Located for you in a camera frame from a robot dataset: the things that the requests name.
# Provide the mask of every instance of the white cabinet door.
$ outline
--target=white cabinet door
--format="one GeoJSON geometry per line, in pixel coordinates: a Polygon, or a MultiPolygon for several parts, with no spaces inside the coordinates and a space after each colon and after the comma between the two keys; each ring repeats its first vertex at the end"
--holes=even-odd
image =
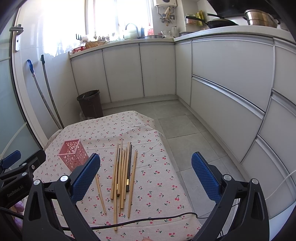
{"type": "Polygon", "coordinates": [[[201,78],[192,78],[191,108],[217,133],[238,161],[250,148],[264,112],[242,97],[201,78]]]}
{"type": "Polygon", "coordinates": [[[79,95],[100,90],[101,103],[111,102],[102,51],[73,58],[71,64],[79,95]]]}
{"type": "Polygon", "coordinates": [[[289,173],[296,170],[296,106],[273,92],[260,136],[279,156],[289,173]]]}
{"type": "Polygon", "coordinates": [[[144,97],[138,44],[103,50],[111,101],[144,97]]]}
{"type": "Polygon", "coordinates": [[[192,41],[192,73],[266,111],[274,74],[273,39],[219,36],[192,41]]]}
{"type": "Polygon", "coordinates": [[[140,44],[140,52],[145,97],[176,94],[174,44],[140,44]]]}
{"type": "MultiPolygon", "coordinates": [[[[259,136],[254,141],[242,166],[251,178],[258,179],[264,198],[268,198],[288,175],[285,166],[259,136]]],[[[268,216],[274,217],[289,207],[296,199],[295,184],[288,178],[279,189],[266,200],[268,216]]]]}
{"type": "Polygon", "coordinates": [[[176,52],[176,94],[190,105],[191,93],[191,41],[175,45],[176,52]]]}
{"type": "Polygon", "coordinates": [[[274,89],[296,104],[296,45],[275,39],[274,89]]]}

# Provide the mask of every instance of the faucet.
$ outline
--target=faucet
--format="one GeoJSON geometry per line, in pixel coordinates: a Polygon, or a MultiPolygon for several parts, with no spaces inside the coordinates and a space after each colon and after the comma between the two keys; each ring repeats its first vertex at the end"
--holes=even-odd
{"type": "Polygon", "coordinates": [[[132,24],[132,25],[134,25],[134,26],[136,27],[137,38],[138,38],[138,37],[139,37],[139,32],[138,32],[138,27],[137,27],[137,25],[135,25],[134,23],[128,23],[128,24],[126,25],[126,29],[127,29],[127,27],[128,27],[129,24],[132,24]]]}

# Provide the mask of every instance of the silver screw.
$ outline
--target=silver screw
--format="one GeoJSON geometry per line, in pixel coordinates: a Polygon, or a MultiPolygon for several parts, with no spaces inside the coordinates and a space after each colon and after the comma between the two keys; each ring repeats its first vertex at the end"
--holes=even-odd
{"type": "Polygon", "coordinates": [[[40,180],[36,179],[33,183],[34,183],[34,185],[38,185],[40,183],[40,180]]]}
{"type": "Polygon", "coordinates": [[[253,178],[253,179],[252,179],[252,183],[254,183],[254,184],[258,184],[259,182],[258,182],[258,180],[257,180],[256,178],[253,178]]]}
{"type": "Polygon", "coordinates": [[[60,180],[61,180],[62,182],[65,182],[65,181],[68,180],[68,176],[64,175],[64,176],[62,176],[62,177],[60,178],[60,180]]]}
{"type": "Polygon", "coordinates": [[[230,181],[230,180],[231,180],[231,176],[230,176],[230,175],[225,175],[225,176],[224,176],[224,179],[225,179],[226,181],[230,181]]]}

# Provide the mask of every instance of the trash can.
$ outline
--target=trash can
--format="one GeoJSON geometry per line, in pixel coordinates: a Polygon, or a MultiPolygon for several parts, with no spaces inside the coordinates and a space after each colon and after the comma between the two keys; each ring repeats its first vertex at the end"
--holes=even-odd
{"type": "Polygon", "coordinates": [[[104,116],[99,90],[85,92],[79,95],[77,100],[86,119],[89,120],[104,116]]]}

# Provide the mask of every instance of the wok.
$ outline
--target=wok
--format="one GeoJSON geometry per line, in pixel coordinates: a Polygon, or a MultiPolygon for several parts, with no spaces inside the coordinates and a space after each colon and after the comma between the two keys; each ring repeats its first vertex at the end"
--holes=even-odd
{"type": "Polygon", "coordinates": [[[207,13],[207,15],[208,16],[218,17],[218,18],[215,18],[215,19],[210,20],[208,22],[205,21],[204,19],[200,19],[200,18],[192,17],[192,16],[186,16],[185,18],[201,21],[201,22],[205,23],[206,25],[208,25],[209,28],[219,28],[219,27],[238,25],[237,23],[235,23],[235,22],[233,22],[233,21],[231,21],[229,19],[225,19],[224,17],[221,17],[221,16],[216,15],[216,14],[207,13]]]}

